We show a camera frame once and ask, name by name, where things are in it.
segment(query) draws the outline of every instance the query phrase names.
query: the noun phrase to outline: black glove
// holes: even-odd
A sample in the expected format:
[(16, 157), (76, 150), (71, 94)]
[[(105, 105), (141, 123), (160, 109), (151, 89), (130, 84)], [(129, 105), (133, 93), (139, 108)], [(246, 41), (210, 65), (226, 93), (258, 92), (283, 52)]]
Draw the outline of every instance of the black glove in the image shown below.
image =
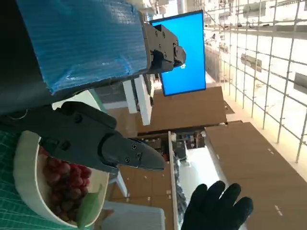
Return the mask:
[(252, 213), (253, 202), (244, 197), (235, 204), (241, 192), (238, 184), (223, 193), (224, 190), (222, 181), (209, 189), (205, 184), (199, 185), (192, 194), (181, 230), (238, 230)]

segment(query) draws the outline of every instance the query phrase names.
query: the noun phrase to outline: monitor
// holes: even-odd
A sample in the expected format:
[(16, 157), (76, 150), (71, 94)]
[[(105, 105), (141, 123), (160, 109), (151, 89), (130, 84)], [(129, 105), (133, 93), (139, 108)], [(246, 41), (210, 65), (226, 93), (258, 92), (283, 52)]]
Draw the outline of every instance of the monitor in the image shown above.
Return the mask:
[(173, 32), (187, 53), (185, 64), (161, 74), (164, 96), (206, 89), (203, 12), (195, 11), (150, 21)]

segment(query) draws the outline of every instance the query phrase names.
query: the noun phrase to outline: cardboard box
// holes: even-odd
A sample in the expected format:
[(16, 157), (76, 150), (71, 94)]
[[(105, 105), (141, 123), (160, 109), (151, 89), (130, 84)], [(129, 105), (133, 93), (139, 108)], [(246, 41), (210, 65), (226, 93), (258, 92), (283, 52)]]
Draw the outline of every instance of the cardboard box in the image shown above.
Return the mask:
[(118, 203), (133, 204), (133, 205), (152, 206), (152, 198), (150, 196), (127, 197), (127, 198), (122, 198), (122, 199), (112, 199), (112, 201), (118, 202)]
[(152, 171), (138, 169), (133, 186), (128, 190), (129, 197), (144, 197), (152, 195), (153, 176)]
[(153, 196), (165, 196), (172, 193), (171, 171), (169, 161), (163, 171), (153, 171)]
[(161, 139), (157, 138), (157, 139), (152, 139), (149, 141), (146, 141), (146, 144), (149, 145), (150, 147), (152, 147), (153, 149), (160, 149), (161, 148)]
[(163, 209), (165, 216), (165, 230), (174, 230), (174, 212), (172, 196), (152, 196), (152, 206)]
[[(134, 186), (134, 181), (137, 173), (136, 168), (128, 167), (128, 166), (120, 166), (119, 171), (121, 173), (121, 176), (123, 177), (124, 183), (126, 185), (126, 188), (129, 191), (133, 188)], [(112, 192), (113, 199), (121, 199), (124, 198), (122, 192), (120, 191), (118, 185), (116, 184), (114, 186), (114, 190)]]

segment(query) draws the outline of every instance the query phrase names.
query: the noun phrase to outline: white table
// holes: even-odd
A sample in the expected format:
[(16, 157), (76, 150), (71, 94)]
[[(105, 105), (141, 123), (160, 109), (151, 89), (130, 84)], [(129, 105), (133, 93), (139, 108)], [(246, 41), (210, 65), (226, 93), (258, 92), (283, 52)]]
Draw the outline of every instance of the white table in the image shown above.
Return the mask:
[(132, 81), (135, 83), (136, 93), (137, 93), (137, 99), (139, 102), (139, 108), (140, 113), (143, 121), (143, 125), (147, 126), (150, 124), (151, 114), (152, 114), (152, 106), (150, 104), (150, 97), (154, 96), (154, 82), (153, 78), (154, 75), (151, 77), (152, 81), (152, 90), (150, 95), (147, 92), (147, 87), (144, 81), (143, 75), (140, 75), (138, 78), (135, 78), (133, 80), (127, 80), (123, 82), (126, 100), (127, 100), (127, 106), (129, 109), (129, 113), (135, 114), (138, 112), (137, 105), (135, 103), (135, 97), (132, 89)]

